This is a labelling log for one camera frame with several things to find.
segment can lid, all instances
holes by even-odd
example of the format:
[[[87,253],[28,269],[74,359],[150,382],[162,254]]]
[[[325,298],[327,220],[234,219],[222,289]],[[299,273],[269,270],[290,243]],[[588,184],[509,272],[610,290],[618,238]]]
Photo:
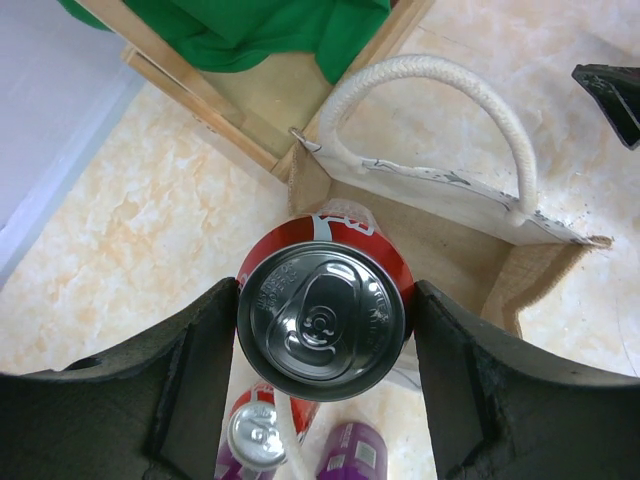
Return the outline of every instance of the can lid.
[[[285,460],[276,425],[276,409],[267,402],[250,402],[232,415],[227,442],[243,466],[256,471],[273,470]]]
[[[366,390],[393,366],[404,342],[404,308],[370,257],[342,244],[306,242],[268,257],[247,279],[238,335],[254,368],[277,387],[337,400]],[[282,375],[270,374],[263,360]],[[311,393],[284,377],[330,390]]]

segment wooden tray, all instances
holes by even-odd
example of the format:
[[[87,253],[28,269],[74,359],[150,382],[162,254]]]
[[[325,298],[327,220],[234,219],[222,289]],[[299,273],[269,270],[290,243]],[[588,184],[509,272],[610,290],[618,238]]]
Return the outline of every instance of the wooden tray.
[[[256,163],[286,181],[293,155],[291,127],[310,138],[317,112],[333,86],[313,54],[274,54],[240,73],[201,72],[190,65],[121,0],[78,0],[124,37],[123,59]],[[347,73],[393,55],[433,3],[399,0]]]

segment black object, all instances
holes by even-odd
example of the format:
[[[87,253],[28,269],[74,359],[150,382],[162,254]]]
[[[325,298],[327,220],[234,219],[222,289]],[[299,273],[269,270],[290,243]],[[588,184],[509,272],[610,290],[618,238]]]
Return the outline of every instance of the black object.
[[[559,358],[418,287],[439,478],[639,478],[639,379]],[[70,371],[0,377],[0,478],[212,480],[237,295],[223,280]]]
[[[640,68],[578,65],[571,76],[598,103],[623,145],[640,145]]]

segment can rim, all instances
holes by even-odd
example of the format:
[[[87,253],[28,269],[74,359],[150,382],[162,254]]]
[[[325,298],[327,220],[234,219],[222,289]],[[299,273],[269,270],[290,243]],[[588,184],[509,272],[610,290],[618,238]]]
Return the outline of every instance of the can rim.
[[[233,457],[238,460],[238,462],[240,462],[240,464],[243,467],[246,468],[250,468],[252,470],[255,470],[256,472],[267,472],[269,470],[273,470],[275,468],[278,468],[280,465],[282,465],[283,463],[285,463],[286,461],[286,456],[284,454],[284,451],[282,453],[282,458],[279,459],[277,462],[271,462],[269,464],[258,464],[253,462],[251,459],[247,458],[247,456],[242,453],[238,448],[237,445],[235,443],[235,437],[233,436],[233,426],[238,418],[238,416],[240,415],[240,413],[242,413],[244,410],[246,410],[247,408],[253,406],[253,405],[262,405],[264,407],[268,407],[270,409],[272,409],[275,413],[276,409],[275,406],[272,403],[269,402],[264,402],[262,400],[255,400],[249,403],[245,403],[244,405],[242,405],[240,408],[238,408],[235,412],[233,412],[233,415],[231,415],[231,418],[229,419],[229,425],[227,425],[227,444],[229,445],[229,450],[231,450],[231,455],[233,455]]]
[[[255,337],[253,336],[251,327],[251,302],[246,300],[247,297],[251,298],[255,295],[256,287],[261,285],[261,281],[264,279],[265,274],[272,269],[271,265],[274,258],[291,255],[297,250],[304,251],[310,247],[322,247],[328,250],[348,252],[355,260],[370,268],[384,283],[385,288],[391,293],[389,297],[393,304],[393,308],[398,312],[398,316],[403,320],[398,322],[400,323],[399,327],[401,328],[393,329],[394,333],[390,342],[389,355],[381,357],[371,369],[355,378],[352,382],[326,385],[323,384],[323,381],[301,382],[300,380],[291,378],[278,370],[269,362],[268,359],[264,357],[258,347]],[[296,243],[274,252],[260,262],[260,264],[258,264],[258,266],[249,275],[242,292],[240,293],[240,299],[238,302],[238,340],[240,341],[240,346],[242,347],[249,364],[265,381],[271,383],[279,390],[282,390],[291,396],[302,398],[304,400],[316,402],[346,400],[377,385],[393,368],[393,365],[395,365],[396,360],[400,356],[400,352],[402,351],[406,340],[406,330],[407,324],[402,296],[398,287],[391,279],[391,276],[369,255],[361,250],[342,243],[315,240]]]

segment green fabric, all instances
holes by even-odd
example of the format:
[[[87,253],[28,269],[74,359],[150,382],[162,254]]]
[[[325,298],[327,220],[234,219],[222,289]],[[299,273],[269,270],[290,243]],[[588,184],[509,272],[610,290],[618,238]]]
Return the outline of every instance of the green fabric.
[[[78,20],[107,29],[74,0]],[[336,83],[389,15],[389,0],[125,0],[196,68],[247,70],[271,53],[315,52]]]

